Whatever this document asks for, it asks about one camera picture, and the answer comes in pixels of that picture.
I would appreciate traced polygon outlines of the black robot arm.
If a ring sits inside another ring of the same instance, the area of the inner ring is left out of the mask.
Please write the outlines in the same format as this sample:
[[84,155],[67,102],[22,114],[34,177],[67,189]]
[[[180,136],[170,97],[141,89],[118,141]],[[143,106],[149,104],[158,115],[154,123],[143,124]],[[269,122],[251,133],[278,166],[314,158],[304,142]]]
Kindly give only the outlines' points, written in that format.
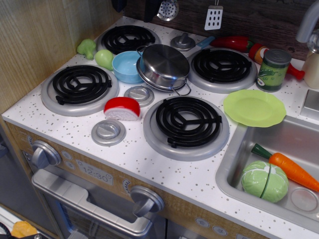
[[158,14],[161,2],[161,0],[111,0],[116,12],[144,22],[152,22]]

